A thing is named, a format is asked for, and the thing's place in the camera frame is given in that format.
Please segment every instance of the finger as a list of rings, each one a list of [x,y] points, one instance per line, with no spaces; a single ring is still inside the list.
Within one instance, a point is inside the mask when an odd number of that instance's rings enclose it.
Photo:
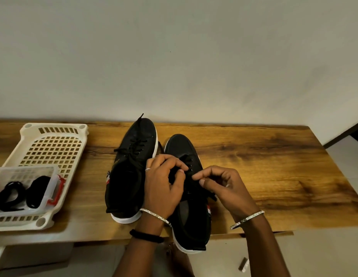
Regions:
[[[160,167],[161,164],[163,164],[165,162],[165,160],[169,159],[173,157],[171,154],[159,154],[158,156],[156,156],[154,158],[154,161],[151,165],[150,168],[157,168],[157,167]]]
[[[147,159],[146,168],[151,168],[153,162],[154,162],[154,158]]]
[[[212,165],[212,166],[205,168],[204,170],[201,170],[201,171],[195,173],[192,176],[192,179],[197,181],[199,179],[207,178],[209,176],[222,176],[226,170],[227,170],[227,168]]]
[[[182,169],[179,169],[175,174],[175,181],[173,185],[171,186],[170,193],[172,194],[172,200],[177,205],[179,204],[183,189],[184,189],[184,180],[185,180],[185,174]]]
[[[188,166],[185,165],[184,162],[182,162],[179,158],[171,157],[167,159],[162,165],[162,169],[165,169],[166,171],[170,171],[171,168],[174,168],[175,166],[183,169],[184,171],[188,170]]]
[[[205,189],[214,192],[219,198],[221,197],[222,193],[226,190],[226,187],[219,185],[217,182],[209,178],[201,179],[199,183]]]

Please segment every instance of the wood grain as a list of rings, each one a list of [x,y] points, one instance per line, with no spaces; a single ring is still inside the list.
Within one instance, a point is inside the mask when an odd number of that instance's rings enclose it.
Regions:
[[[0,166],[20,140],[21,121],[0,120]],[[87,146],[55,225],[39,232],[0,233],[0,245],[130,238],[134,224],[106,214],[105,178],[132,123],[87,123]],[[305,126],[156,124],[164,145],[176,133],[194,144],[204,167],[235,168],[273,231],[358,226],[358,196]],[[210,201],[212,234],[239,233],[221,203]],[[171,235],[165,229],[163,236]]]

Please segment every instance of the silver bangle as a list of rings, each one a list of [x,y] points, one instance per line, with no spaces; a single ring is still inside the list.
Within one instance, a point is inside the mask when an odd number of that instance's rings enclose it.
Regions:
[[[150,210],[147,210],[147,209],[144,209],[144,208],[141,208],[139,211],[146,212],[146,213],[148,213],[150,215],[153,215],[154,217],[156,217],[156,218],[162,220],[163,222],[167,223],[172,228],[171,223],[168,220],[165,220],[163,217],[159,216],[158,214],[155,214],[154,212],[151,212]]]
[[[246,219],[242,219],[241,221],[237,222],[236,224],[233,224],[230,229],[236,229],[236,228],[239,228],[241,226],[242,223],[245,223],[246,221],[250,220],[250,219],[253,219],[254,217],[257,217],[258,215],[261,215],[261,214],[264,214],[265,211],[260,211],[260,212],[257,212],[255,214],[252,214],[250,216],[248,216]]]

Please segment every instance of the white floor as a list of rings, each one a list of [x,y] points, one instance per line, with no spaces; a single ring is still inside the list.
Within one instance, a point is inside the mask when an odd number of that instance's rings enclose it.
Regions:
[[[327,151],[358,193],[358,142],[350,136]],[[277,239],[292,276],[358,276],[358,228],[296,231]],[[123,251],[113,245],[74,248],[67,268],[28,276],[111,277]],[[156,253],[153,276],[170,276],[162,252]],[[210,241],[190,260],[196,277],[250,276],[249,269],[238,271],[247,256],[245,239],[226,239]]]

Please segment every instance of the white wall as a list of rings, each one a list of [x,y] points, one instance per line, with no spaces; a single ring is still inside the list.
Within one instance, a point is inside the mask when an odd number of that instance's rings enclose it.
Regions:
[[[0,117],[358,122],[358,0],[0,0]]]

